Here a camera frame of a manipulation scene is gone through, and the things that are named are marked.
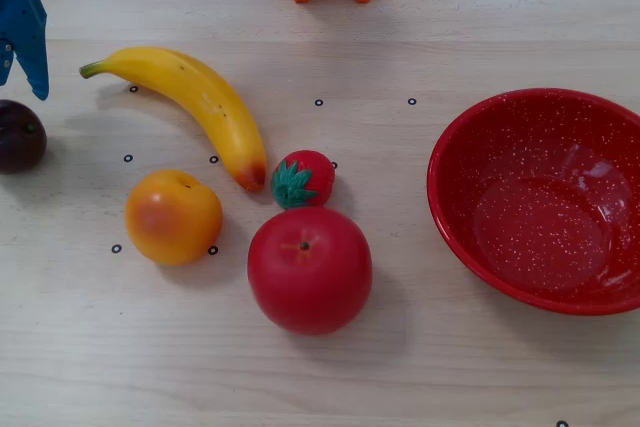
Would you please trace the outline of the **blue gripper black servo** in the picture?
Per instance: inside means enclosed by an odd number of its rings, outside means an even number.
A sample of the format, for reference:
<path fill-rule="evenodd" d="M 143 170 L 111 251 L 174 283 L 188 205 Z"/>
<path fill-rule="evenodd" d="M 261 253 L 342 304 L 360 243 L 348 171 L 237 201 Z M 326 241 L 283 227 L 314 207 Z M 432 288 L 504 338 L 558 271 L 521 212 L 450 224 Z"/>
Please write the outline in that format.
<path fill-rule="evenodd" d="M 15 52 L 33 94 L 41 101 L 49 95 L 46 20 L 41 0 L 1 0 L 0 85 L 8 80 Z"/>

